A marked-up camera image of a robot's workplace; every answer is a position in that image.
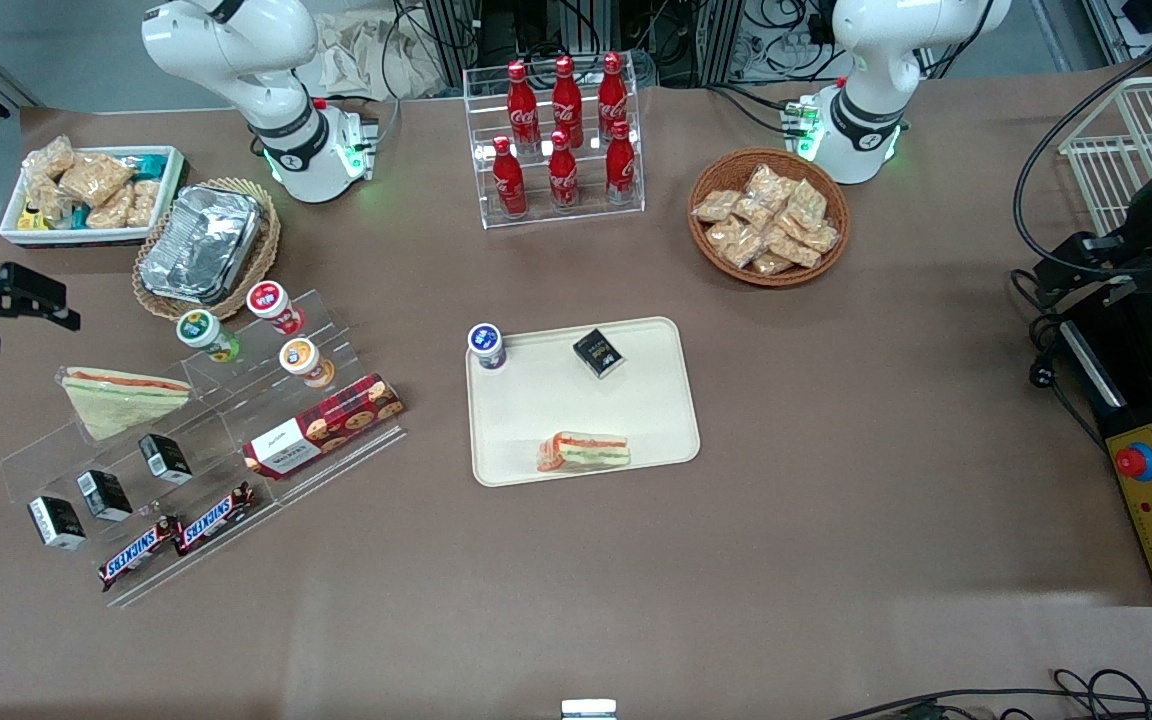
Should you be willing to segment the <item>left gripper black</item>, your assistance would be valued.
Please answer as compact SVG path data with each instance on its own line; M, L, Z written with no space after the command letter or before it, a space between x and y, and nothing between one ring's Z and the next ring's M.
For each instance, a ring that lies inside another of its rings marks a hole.
M1105 282L1102 306L1134 291L1152 290L1152 179L1126 210L1116 234L1070 234L1055 249L1038 247L1034 266L1038 291L1074 291Z

